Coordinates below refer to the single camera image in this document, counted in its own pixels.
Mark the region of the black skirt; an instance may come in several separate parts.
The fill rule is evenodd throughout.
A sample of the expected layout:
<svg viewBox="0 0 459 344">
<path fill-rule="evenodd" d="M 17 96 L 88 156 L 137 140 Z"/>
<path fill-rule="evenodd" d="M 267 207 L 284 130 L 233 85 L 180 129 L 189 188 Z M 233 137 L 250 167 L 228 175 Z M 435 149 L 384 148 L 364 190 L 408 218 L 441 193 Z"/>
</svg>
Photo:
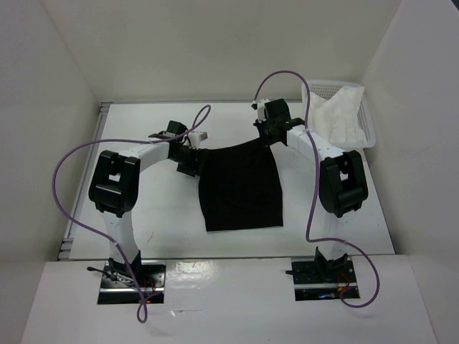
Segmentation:
<svg viewBox="0 0 459 344">
<path fill-rule="evenodd" d="M 283 225 L 283 190 L 261 139 L 199 152 L 199 203 L 208 232 Z"/>
</svg>

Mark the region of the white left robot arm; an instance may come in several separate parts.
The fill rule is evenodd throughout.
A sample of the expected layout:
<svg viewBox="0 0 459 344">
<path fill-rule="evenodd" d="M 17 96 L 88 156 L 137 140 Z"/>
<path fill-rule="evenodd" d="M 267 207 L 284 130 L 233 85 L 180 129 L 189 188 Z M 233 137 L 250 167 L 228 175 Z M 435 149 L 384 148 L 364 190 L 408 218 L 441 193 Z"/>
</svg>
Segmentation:
<svg viewBox="0 0 459 344">
<path fill-rule="evenodd" d="M 190 131 L 171 120 L 167 129 L 149 135 L 146 143 L 119 152 L 104 150 L 99 155 L 88 196 L 101 213 L 110 237 L 110 273 L 124 285 L 137 285 L 146 271 L 132 220 L 140 174 L 156 163 L 171 160 L 178 163 L 182 173 L 197 175 L 200 144 L 207 138 L 207 132 Z"/>
</svg>

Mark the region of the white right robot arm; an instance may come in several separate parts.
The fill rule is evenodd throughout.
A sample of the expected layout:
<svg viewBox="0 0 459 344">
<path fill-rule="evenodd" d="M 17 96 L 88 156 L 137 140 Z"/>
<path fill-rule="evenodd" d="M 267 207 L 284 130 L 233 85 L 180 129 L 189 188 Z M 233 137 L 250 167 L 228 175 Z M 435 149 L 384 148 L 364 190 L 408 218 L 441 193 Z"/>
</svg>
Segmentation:
<svg viewBox="0 0 459 344">
<path fill-rule="evenodd" d="M 251 107 L 257 112 L 254 126 L 263 143 L 282 143 L 315 164 L 306 241 L 316 245 L 315 276 L 323 282 L 333 281 L 348 260 L 342 226 L 369 195 L 361 155 L 330 144 L 307 128 L 303 119 L 292 118 L 284 99 L 255 100 Z"/>
</svg>

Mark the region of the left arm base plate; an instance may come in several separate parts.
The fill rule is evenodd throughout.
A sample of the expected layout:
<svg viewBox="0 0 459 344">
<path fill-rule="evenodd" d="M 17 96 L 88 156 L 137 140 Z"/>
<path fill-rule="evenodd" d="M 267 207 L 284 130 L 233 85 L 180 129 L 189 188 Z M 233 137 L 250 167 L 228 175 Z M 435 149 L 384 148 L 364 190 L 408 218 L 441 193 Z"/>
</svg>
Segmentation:
<svg viewBox="0 0 459 344">
<path fill-rule="evenodd" d="M 108 263 L 102 269 L 87 267 L 87 271 L 99 274 L 99 305 L 137 305 L 141 302 L 138 290 L 131 277 L 112 272 Z M 147 304 L 163 304 L 166 282 L 166 263 L 144 260 L 137 276 L 139 287 Z"/>
</svg>

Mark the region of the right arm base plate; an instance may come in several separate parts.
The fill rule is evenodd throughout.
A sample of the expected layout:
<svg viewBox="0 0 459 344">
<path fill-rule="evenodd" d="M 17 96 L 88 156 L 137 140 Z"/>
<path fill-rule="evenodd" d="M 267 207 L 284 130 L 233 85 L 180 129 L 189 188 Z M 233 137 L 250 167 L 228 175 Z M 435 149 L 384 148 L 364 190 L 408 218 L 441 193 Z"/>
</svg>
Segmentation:
<svg viewBox="0 0 459 344">
<path fill-rule="evenodd" d="M 313 259 L 294 259 L 285 274 L 293 279 L 295 301 L 338 300 L 344 292 L 344 299 L 359 299 L 353 262 L 348 259 L 337 272 L 326 277 L 319 274 Z"/>
</svg>

